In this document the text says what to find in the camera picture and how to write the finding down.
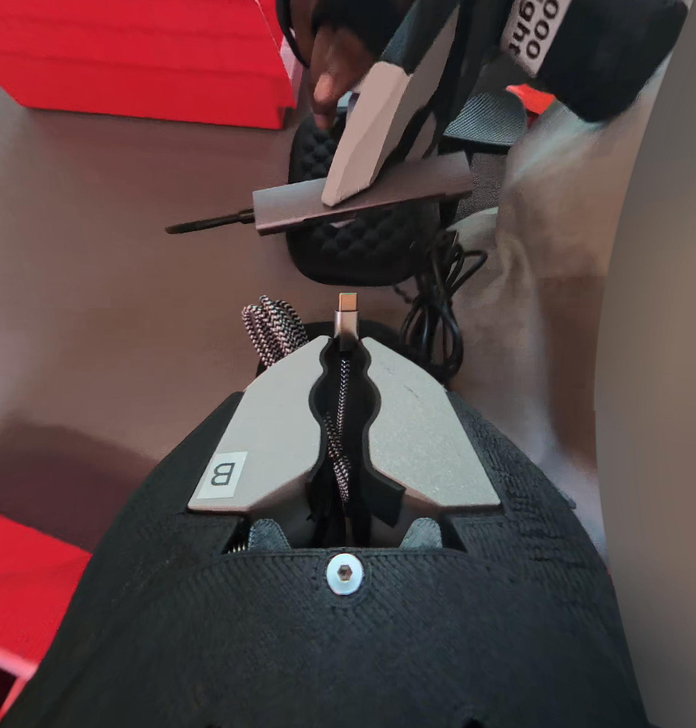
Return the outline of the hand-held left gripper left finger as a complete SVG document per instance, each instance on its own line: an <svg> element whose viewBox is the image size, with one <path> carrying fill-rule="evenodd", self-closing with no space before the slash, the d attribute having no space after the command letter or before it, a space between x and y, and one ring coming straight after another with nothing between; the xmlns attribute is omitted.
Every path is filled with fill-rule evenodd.
<svg viewBox="0 0 696 728"><path fill-rule="evenodd" d="M318 336L249 384L209 456L188 508L275 521L307 521L308 481L324 464L325 426L314 390L325 376Z"/></svg>

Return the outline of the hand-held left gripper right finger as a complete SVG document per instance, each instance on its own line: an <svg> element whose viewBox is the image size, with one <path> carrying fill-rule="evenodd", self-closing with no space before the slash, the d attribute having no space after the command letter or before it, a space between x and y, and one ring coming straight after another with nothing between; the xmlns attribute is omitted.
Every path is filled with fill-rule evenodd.
<svg viewBox="0 0 696 728"><path fill-rule="evenodd" d="M448 391L376 339L361 340L374 409L362 433L361 491L385 526L491 512L501 500Z"/></svg>

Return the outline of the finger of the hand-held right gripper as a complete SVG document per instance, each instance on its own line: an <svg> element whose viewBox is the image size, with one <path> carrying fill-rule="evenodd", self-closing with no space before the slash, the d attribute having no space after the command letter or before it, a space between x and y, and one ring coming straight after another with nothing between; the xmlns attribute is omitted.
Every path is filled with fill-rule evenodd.
<svg viewBox="0 0 696 728"><path fill-rule="evenodd" d="M437 131L429 102L440 82L436 64L425 60L414 72L377 62L362 82L323 188L321 201L336 206L373 185L406 132L408 150L399 159L426 155ZM409 131L412 122L418 129Z"/></svg>
<svg viewBox="0 0 696 728"><path fill-rule="evenodd" d="M402 22L402 160L430 156L463 106L463 10L412 8Z"/></svg>

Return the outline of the person's right hand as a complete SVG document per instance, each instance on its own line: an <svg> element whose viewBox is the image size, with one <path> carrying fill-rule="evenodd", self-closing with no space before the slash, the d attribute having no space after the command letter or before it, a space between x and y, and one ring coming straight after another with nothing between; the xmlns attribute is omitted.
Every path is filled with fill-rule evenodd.
<svg viewBox="0 0 696 728"><path fill-rule="evenodd" d="M311 109L321 130L333 126L338 101L371 69L413 1L321 1L308 11L312 47Z"/></svg>

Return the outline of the grey mesh cloth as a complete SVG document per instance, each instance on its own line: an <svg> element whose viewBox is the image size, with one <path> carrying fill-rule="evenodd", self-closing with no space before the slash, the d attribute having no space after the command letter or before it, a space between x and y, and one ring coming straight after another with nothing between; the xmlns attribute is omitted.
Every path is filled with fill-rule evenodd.
<svg viewBox="0 0 696 728"><path fill-rule="evenodd" d="M528 129L525 107L515 94L503 89L470 98L448 126L440 149L506 156Z"/></svg>

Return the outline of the black quilted pad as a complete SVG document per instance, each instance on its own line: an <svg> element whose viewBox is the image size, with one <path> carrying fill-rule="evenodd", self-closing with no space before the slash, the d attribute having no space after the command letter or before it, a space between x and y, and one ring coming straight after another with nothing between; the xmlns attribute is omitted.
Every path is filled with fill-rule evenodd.
<svg viewBox="0 0 696 728"><path fill-rule="evenodd" d="M289 156L288 183L327 176L343 121L333 131L312 116L297 126ZM319 222L285 232L292 262L305 277L329 286L396 286L413 275L424 236L440 225L440 205L404 202L366 210L353 220Z"/></svg>

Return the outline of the red plastic bin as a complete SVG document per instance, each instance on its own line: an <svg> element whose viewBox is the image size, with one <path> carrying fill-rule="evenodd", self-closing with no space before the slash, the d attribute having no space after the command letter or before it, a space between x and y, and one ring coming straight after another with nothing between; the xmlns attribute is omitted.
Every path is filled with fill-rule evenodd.
<svg viewBox="0 0 696 728"><path fill-rule="evenodd" d="M0 721L52 645L90 558L0 515Z"/></svg>
<svg viewBox="0 0 696 728"><path fill-rule="evenodd" d="M0 88L36 110L280 130L301 72L275 5L0 1Z"/></svg>

